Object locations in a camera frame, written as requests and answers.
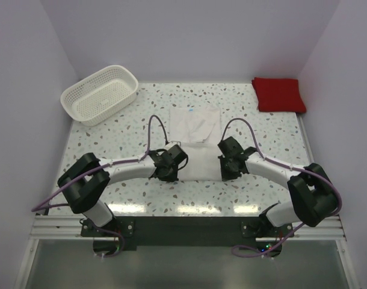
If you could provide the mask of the folded red t shirt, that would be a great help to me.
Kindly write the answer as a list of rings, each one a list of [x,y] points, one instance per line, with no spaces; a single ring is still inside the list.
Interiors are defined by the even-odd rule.
[[[301,98],[297,79],[258,78],[252,81],[260,112],[305,113],[306,106]]]

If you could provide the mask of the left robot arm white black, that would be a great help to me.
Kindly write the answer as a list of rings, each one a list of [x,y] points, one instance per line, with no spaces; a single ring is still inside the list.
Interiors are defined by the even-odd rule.
[[[58,178],[57,184],[72,212],[83,214],[100,235],[109,236],[122,230],[114,213],[100,199],[107,186],[139,178],[175,182],[188,160],[180,145],[172,143],[137,158],[100,160],[87,153]]]

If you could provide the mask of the white t shirt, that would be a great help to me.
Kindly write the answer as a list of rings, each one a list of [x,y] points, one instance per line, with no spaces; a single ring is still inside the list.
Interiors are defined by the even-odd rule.
[[[221,111],[218,107],[170,109],[169,139],[178,141],[188,164],[178,172],[180,181],[221,181]]]

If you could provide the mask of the white plastic perforated basket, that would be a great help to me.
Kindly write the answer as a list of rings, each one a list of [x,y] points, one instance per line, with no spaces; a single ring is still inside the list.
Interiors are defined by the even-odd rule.
[[[95,126],[136,99],[138,80],[123,66],[107,66],[67,88],[60,97],[66,113]]]

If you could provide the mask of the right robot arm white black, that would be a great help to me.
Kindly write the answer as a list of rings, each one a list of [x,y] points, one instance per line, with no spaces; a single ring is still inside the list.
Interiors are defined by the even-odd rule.
[[[337,189],[317,163],[308,166],[282,163],[266,157],[254,147],[243,149],[233,137],[220,141],[218,148],[221,151],[218,158],[222,180],[230,181],[243,174],[251,174],[275,182],[289,191],[289,202],[269,206],[256,221],[249,224],[249,229],[255,234],[271,237],[281,226],[294,222],[316,227],[342,208]]]

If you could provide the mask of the aluminium extrusion rail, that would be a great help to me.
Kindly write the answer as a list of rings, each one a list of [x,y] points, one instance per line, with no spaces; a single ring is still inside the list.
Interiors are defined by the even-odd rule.
[[[81,216],[35,216],[29,233],[36,240],[77,240],[81,238]],[[303,226],[289,241],[326,241],[346,239],[341,220],[329,217],[312,228]]]

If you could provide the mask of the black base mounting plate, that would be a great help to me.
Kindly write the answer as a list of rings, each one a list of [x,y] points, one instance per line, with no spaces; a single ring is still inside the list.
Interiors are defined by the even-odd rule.
[[[81,236],[92,237],[96,253],[137,250],[140,246],[233,247],[248,246],[257,252],[271,248],[263,238],[292,234],[288,223],[274,227],[261,217],[146,217],[117,216],[103,228],[80,220]]]

